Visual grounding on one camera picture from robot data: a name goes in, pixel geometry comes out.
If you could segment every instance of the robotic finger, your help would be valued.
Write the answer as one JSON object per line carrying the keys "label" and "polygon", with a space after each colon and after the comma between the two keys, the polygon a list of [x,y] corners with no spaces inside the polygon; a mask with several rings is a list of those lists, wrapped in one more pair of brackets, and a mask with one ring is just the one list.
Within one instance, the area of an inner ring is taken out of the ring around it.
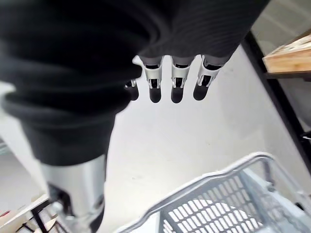
{"label": "robotic finger", "polygon": [[215,59],[208,55],[202,55],[202,62],[198,72],[198,80],[193,91],[193,97],[196,100],[203,100],[207,94],[208,88],[215,80],[217,74],[230,57],[224,59]]}
{"label": "robotic finger", "polygon": [[184,95],[184,86],[194,57],[172,56],[172,93],[171,99],[179,103]]}
{"label": "robotic finger", "polygon": [[161,100],[162,60],[163,57],[147,58],[140,56],[149,85],[149,95],[153,103]]}

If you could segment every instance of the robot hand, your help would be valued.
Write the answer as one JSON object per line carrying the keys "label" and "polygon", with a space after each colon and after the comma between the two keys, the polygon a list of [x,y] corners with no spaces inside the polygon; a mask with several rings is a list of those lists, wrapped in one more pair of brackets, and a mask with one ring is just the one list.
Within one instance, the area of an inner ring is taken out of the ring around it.
{"label": "robot hand", "polygon": [[[0,79],[41,163],[51,201],[73,232],[96,232],[115,115],[136,99],[143,61],[153,102],[172,56],[172,101],[203,54],[202,100],[269,0],[0,0]],[[135,95],[126,89],[132,89]]]}

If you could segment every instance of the gray shopping basket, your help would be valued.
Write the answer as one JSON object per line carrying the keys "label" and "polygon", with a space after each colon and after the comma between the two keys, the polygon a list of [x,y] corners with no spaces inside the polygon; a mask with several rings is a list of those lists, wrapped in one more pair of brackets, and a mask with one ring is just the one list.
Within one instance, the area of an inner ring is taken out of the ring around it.
{"label": "gray shopping basket", "polygon": [[[278,183],[300,208],[278,192]],[[263,152],[192,181],[117,232],[134,233],[151,215],[156,233],[311,233],[309,197]]]}

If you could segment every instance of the white floor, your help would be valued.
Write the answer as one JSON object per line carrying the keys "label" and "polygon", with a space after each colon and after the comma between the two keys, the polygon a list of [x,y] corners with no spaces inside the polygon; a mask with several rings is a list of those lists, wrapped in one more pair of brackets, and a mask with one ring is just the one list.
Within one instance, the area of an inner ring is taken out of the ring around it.
{"label": "white floor", "polygon": [[[237,49],[203,101],[192,97],[199,65],[197,57],[180,104],[170,99],[169,57],[160,103],[150,101],[144,74],[138,81],[139,99],[118,115],[112,134],[100,232],[112,232],[183,183],[254,151],[274,154],[311,193],[310,176],[244,51]],[[0,134],[42,185],[16,121],[1,114]]]}

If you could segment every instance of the black metal frame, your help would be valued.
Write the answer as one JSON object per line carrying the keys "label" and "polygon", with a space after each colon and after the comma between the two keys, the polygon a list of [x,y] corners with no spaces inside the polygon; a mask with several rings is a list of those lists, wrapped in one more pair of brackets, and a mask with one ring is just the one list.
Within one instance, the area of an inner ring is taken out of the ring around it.
{"label": "black metal frame", "polygon": [[251,32],[249,32],[246,38],[243,40],[242,47],[245,50],[266,91],[268,92],[278,113],[280,114],[304,163],[306,164],[307,169],[309,170],[309,173],[311,174],[311,144],[307,139],[302,137],[305,132],[302,129],[302,126],[278,80],[275,79],[274,75],[267,73],[267,69],[262,61],[262,58],[264,57],[262,50],[260,49],[254,35]]}
{"label": "black metal frame", "polygon": [[45,202],[43,202],[42,204],[38,205],[37,207],[35,207],[34,209],[31,210],[31,213],[33,214],[34,219],[35,219],[36,223],[38,224],[38,227],[40,228],[42,233],[48,233],[48,230],[45,228],[44,223],[42,222],[42,219],[40,218],[39,213],[45,207],[47,207],[50,203],[51,202],[49,200],[46,200]]}

